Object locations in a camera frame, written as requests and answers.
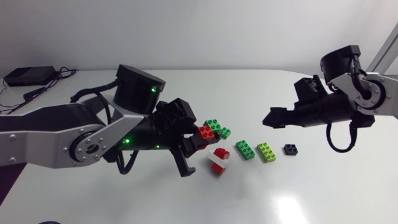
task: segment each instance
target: dark green lego brick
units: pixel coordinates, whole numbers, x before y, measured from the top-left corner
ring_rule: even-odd
[[[216,119],[207,120],[203,125],[209,126],[214,133],[219,133],[219,131],[221,130],[221,125]]]
[[[236,143],[236,148],[238,148],[245,160],[251,159],[256,155],[245,140],[238,141]]]
[[[223,139],[227,139],[231,134],[231,130],[228,128],[222,128],[220,133],[218,133]]]
[[[271,148],[267,143],[261,143],[257,145],[259,154],[264,159],[264,162],[272,162],[276,160],[276,155],[272,152]]]

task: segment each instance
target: black cable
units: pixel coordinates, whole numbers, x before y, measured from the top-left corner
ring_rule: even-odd
[[[132,166],[134,165],[134,162],[136,161],[138,152],[139,151],[134,151],[132,154],[130,154],[131,157],[126,166],[124,166],[124,158],[122,151],[118,152],[118,159],[116,160],[116,163],[118,165],[118,169],[121,174],[126,175],[130,172]]]
[[[358,130],[357,128],[353,127],[352,123],[349,124],[349,135],[351,136],[351,143],[346,149],[338,149],[335,145],[333,145],[330,137],[330,131],[331,131],[331,123],[328,123],[328,125],[326,126],[326,138],[328,140],[329,146],[334,151],[339,153],[345,153],[349,152],[355,146],[356,138],[358,136]]]
[[[4,80],[2,80],[2,85],[4,86],[4,88],[0,91],[0,94],[7,88],[6,85],[4,84]]]
[[[115,81],[113,81],[107,85],[80,90],[74,96],[72,96],[70,98],[70,102],[76,103],[82,96],[93,94],[93,93],[99,93],[99,92],[102,92],[105,90],[110,90],[110,89],[116,87],[118,84],[119,84],[119,80],[116,79]]]
[[[370,99],[370,97],[372,97],[372,93],[370,91],[365,90],[365,88],[361,85],[361,83],[359,82],[359,74],[363,74],[363,75],[367,75],[366,72],[360,68],[358,68],[357,66],[357,62],[359,63],[359,59],[358,56],[354,56],[351,59],[351,81],[353,82],[353,85],[356,89],[356,91],[358,91],[362,98],[364,98],[365,100]]]
[[[19,104],[12,105],[12,106],[4,106],[4,105],[1,105],[1,104],[0,104],[0,106],[6,107],[6,108],[12,108],[12,107],[16,106],[15,108],[11,109],[10,112],[7,113],[7,114],[11,114],[14,111],[18,110],[19,108],[21,108],[21,107],[25,106],[26,104],[30,103],[32,100],[34,100],[37,97],[39,97],[41,94],[46,92],[49,88],[52,88],[53,86],[55,86],[55,84],[57,84],[59,80],[65,79],[65,78],[69,78],[72,75],[76,74],[77,71],[78,71],[77,69],[68,69],[67,67],[62,67],[57,72],[57,75],[55,77],[53,77],[52,80],[43,88],[43,90],[38,92],[36,95],[32,96],[32,98],[30,98],[29,100],[26,100],[23,103],[19,103]],[[63,77],[62,73],[65,73],[65,72],[70,72],[70,74]]]
[[[112,123],[111,111],[109,110],[109,105],[106,102],[104,96],[101,93],[95,93],[99,100],[101,100],[102,104],[104,104],[105,112],[106,112],[106,119],[108,120],[108,124]]]

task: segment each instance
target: black power adapter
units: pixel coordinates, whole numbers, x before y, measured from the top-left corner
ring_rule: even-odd
[[[4,81],[9,86],[47,85],[57,74],[53,66],[17,68]]]

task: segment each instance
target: white tabletop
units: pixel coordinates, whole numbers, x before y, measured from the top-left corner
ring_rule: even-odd
[[[0,207],[1,223],[396,223],[398,150],[393,117],[377,117],[360,129],[356,147],[338,154],[329,148],[325,126],[272,129],[262,125],[271,106],[293,108],[293,84],[305,75],[275,70],[150,70],[167,84],[160,99],[189,102],[197,125],[218,119],[232,130],[227,140],[189,158],[197,171],[181,178],[169,151],[142,151],[128,175],[101,160],[81,168],[49,169],[28,164]],[[78,72],[16,111],[68,103],[82,88],[104,85],[116,71]],[[15,87],[0,103],[22,101],[36,89]],[[335,124],[332,138],[349,143],[348,123]],[[268,142],[277,160],[256,152],[242,160],[234,148]],[[282,147],[296,144],[298,154]],[[207,150],[232,155],[221,176],[210,169]]]

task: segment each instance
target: metal bracket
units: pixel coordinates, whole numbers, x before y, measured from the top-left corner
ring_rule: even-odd
[[[75,150],[75,156],[81,164],[89,165],[97,162],[108,149],[114,146],[131,129],[137,126],[144,119],[143,115],[133,113],[117,105],[113,101],[112,96],[104,95],[104,98],[114,108],[115,115],[113,118],[116,118],[117,120],[82,139],[80,143],[78,143]],[[95,106],[93,111],[100,111],[98,102],[93,99],[86,100],[82,104],[89,107]]]
[[[69,145],[79,135],[96,131],[103,126],[90,124],[73,129],[45,131],[11,131],[0,134],[2,152],[0,166],[29,162],[49,168],[87,166],[74,161],[69,153]]]
[[[357,110],[362,114],[366,115],[398,115],[398,105],[395,102],[397,98],[397,90],[398,90],[398,81],[381,76],[378,73],[368,73],[366,77],[363,77],[359,80],[361,85],[372,93],[370,99],[365,100],[361,97],[358,91],[354,88],[351,76],[349,73],[344,75],[340,75],[337,78],[334,78],[330,81],[341,91],[346,93],[348,97],[355,101],[359,106],[357,106]],[[374,81],[381,85],[384,90],[380,89]],[[379,101],[384,100],[384,102],[378,106],[377,108],[372,108],[374,105],[377,105]]]

